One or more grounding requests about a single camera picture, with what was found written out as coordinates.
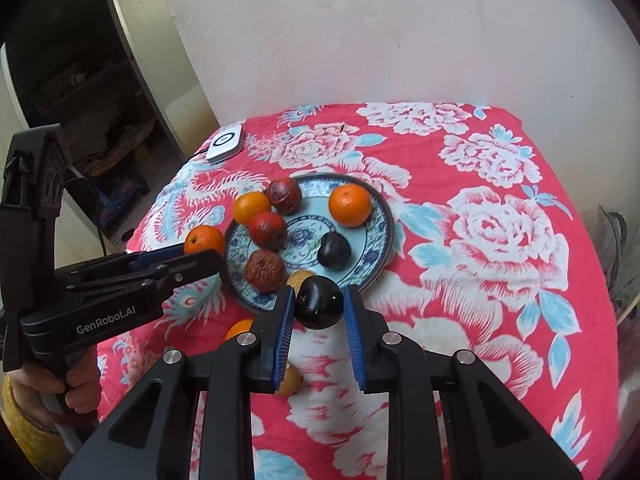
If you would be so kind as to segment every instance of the red floral tablecloth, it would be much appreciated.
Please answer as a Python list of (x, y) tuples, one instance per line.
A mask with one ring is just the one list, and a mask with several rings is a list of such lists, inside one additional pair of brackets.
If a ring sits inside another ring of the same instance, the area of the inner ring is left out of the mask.
[[(395, 257), (366, 305), (426, 349), (471, 349), (585, 479), (598, 478), (617, 432), (614, 316), (584, 226), (520, 120), (466, 104), (359, 104), (243, 127), (239, 155), (215, 165), (201, 155), (178, 172), (129, 250), (178, 243), (198, 224), (226, 228), (233, 200), (273, 178), (360, 178), (396, 220)], [(177, 290), (162, 319), (98, 347), (100, 416), (166, 348), (211, 351), (246, 317), (219, 277)], [(289, 359), (303, 375), (299, 392), (252, 399), (256, 478), (385, 479), (387, 398), (359, 392), (343, 323), (297, 326)], [(196, 430), (194, 478), (198, 444)]]

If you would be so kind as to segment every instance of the floral patterned plate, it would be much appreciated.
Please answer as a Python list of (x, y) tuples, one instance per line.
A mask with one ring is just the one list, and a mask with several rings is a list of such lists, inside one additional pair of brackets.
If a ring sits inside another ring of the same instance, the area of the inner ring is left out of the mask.
[[(364, 290), (380, 273), (393, 248), (394, 224), (391, 211), (379, 192), (364, 182), (341, 174), (319, 173), (295, 177), (302, 192), (302, 206), (287, 221), (287, 241), (279, 251), (289, 274), (309, 269), (331, 278), (340, 286), (354, 283)], [(354, 182), (371, 195), (371, 215), (361, 227), (349, 229), (334, 221), (329, 213), (328, 199), (338, 186)], [(321, 266), (316, 259), (322, 236), (338, 231), (351, 245), (351, 261), (343, 270)], [(244, 266), (258, 247), (249, 238), (246, 227), (232, 221), (225, 233), (225, 264), (220, 272), (229, 293), (245, 308), (253, 312), (271, 310), (276, 293), (264, 294), (244, 279)]]

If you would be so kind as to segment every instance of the blue gripper pad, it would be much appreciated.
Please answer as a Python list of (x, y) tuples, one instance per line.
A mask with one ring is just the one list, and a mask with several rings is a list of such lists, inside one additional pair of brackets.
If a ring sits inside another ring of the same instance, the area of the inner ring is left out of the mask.
[(293, 332), (293, 312), (296, 303), (296, 295), (293, 288), (289, 287), (289, 294), (284, 306), (284, 313), (280, 318), (280, 327), (276, 343), (273, 346), (273, 370), (271, 371), (271, 384), (277, 390), (284, 379), (284, 371), (287, 367), (291, 333)]
[(364, 347), (362, 346), (362, 337), (356, 314), (353, 309), (353, 300), (351, 293), (347, 287), (342, 290), (344, 297), (344, 324), (347, 327), (347, 340), (349, 341), (349, 352), (351, 353), (351, 366), (353, 366), (353, 375), (358, 381), (361, 391), (367, 387), (367, 376), (365, 374), (364, 363)]
[(146, 270), (153, 264), (160, 264), (167, 260), (172, 260), (178, 256), (183, 256), (184, 245), (175, 244), (162, 249), (156, 249), (155, 251), (149, 251), (148, 253), (140, 254), (138, 259), (129, 264), (131, 266), (131, 272), (139, 272), (140, 270)]

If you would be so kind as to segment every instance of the black plum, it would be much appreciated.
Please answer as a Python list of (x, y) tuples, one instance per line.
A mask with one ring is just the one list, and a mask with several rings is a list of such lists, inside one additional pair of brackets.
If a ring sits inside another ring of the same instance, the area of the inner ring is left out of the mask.
[(327, 269), (340, 270), (347, 266), (351, 258), (351, 246), (347, 239), (335, 231), (322, 236), (318, 249), (318, 262)]
[(340, 321), (343, 309), (338, 285), (325, 276), (309, 276), (300, 285), (294, 315), (302, 326), (322, 330)]

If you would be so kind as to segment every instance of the black circle on device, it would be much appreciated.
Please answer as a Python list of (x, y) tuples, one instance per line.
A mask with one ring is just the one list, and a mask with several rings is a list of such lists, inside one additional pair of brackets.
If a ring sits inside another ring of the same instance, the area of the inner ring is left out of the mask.
[(229, 142), (235, 136), (236, 136), (235, 132), (227, 132), (226, 134), (220, 135), (216, 140), (212, 142), (212, 144), (214, 146), (222, 146), (222, 144)]

